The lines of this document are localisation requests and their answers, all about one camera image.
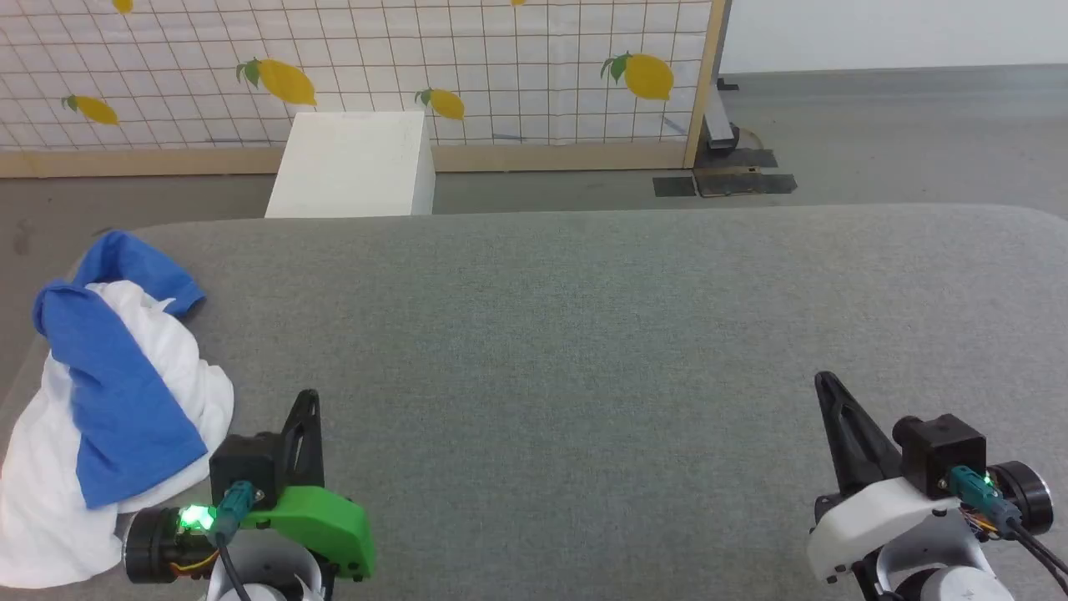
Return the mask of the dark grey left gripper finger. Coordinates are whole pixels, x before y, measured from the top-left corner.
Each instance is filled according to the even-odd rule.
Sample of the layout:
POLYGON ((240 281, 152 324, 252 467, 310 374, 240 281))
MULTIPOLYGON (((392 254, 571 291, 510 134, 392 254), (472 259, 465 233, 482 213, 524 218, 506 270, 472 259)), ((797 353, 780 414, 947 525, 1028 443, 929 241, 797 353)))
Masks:
POLYGON ((323 432, 320 396, 301 391, 290 407, 282 430, 283 483, 323 487, 323 432))

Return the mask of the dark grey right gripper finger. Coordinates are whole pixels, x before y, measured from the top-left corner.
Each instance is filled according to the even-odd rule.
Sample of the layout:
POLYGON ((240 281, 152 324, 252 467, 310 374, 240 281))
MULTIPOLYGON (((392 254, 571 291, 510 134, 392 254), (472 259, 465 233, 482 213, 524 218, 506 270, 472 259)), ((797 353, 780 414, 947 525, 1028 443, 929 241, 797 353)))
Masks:
POLYGON ((818 371, 815 389, 839 494, 901 476, 900 452, 833 371, 818 371))

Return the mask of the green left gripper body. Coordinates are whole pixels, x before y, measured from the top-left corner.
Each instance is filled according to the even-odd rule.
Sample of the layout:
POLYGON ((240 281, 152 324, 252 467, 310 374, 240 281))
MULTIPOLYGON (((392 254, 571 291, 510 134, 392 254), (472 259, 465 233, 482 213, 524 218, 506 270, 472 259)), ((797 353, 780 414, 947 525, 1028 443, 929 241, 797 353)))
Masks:
MULTIPOLYGON (((179 578, 230 585, 209 540, 216 506, 138 511, 123 537, 123 570, 136 584, 179 578)), ((274 508, 251 509, 227 545, 244 585, 332 585, 371 578, 376 552, 363 508, 323 487, 286 487, 274 508)))

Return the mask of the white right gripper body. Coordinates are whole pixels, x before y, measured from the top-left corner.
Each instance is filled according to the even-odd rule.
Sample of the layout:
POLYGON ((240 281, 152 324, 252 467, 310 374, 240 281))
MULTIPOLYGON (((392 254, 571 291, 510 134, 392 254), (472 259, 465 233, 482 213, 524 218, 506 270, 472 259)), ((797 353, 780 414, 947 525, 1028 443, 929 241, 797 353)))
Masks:
MULTIPOLYGON (((1039 540, 1054 522, 1045 479, 1021 462, 985 469, 1004 499, 1023 513, 1039 540)), ((816 503, 806 559, 814 578, 834 584, 852 574, 859 585, 999 585, 983 543, 1010 541, 960 499, 929 499, 904 477, 873 483, 854 495, 816 503)))

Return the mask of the white and blue shirt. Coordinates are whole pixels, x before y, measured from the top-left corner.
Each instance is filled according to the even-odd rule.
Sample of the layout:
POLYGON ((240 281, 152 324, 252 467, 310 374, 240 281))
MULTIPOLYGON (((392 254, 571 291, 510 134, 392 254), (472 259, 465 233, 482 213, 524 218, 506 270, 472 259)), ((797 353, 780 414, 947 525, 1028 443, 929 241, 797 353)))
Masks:
POLYGON ((96 240, 69 281, 38 292, 48 343, 37 392, 0 464, 0 587, 82 582, 117 566, 117 519, 209 475, 235 392, 183 316, 205 294, 123 231, 96 240))

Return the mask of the white box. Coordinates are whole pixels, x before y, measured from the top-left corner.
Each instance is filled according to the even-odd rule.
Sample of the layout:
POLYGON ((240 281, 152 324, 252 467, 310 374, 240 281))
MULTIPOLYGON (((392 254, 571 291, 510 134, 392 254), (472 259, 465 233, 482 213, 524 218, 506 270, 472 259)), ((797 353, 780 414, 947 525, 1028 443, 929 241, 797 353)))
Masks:
POLYGON ((264 217, 431 215, 435 187, 424 113, 301 113, 290 125, 264 217))

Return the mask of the grey fabric sofa seat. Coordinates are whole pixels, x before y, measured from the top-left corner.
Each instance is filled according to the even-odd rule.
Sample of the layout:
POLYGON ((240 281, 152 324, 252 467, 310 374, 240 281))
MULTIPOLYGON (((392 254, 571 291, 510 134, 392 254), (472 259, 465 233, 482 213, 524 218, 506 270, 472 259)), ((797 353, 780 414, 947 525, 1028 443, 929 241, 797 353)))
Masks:
POLYGON ((814 388, 888 431, 953 413, 1049 484, 1068 560, 1068 220, 993 205, 226 220, 137 230, 232 430, 323 411, 370 513, 337 601, 858 601, 806 537, 814 388))

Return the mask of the grey metal partition foot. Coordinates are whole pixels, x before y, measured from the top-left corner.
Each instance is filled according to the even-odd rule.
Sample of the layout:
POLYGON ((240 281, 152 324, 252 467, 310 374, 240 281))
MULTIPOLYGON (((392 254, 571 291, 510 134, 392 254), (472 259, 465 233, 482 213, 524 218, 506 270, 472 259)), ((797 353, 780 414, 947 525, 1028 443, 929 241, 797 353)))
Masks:
POLYGON ((716 78, 709 89, 704 106, 704 127, 706 129, 706 145, 710 153, 725 155, 738 147, 740 133, 737 126, 733 125, 722 93, 737 91, 736 84, 725 83, 721 78, 716 78))

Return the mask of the taped partition base plate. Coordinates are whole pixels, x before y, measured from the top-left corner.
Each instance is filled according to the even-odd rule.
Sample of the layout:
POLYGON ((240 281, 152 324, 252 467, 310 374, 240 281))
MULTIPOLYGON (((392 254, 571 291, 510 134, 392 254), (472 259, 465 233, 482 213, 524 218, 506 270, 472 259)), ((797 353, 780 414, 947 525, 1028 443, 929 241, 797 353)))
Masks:
POLYGON ((692 169, 698 195, 791 194, 798 184, 791 174, 778 174, 778 156, 771 149, 733 149, 705 154, 692 169))

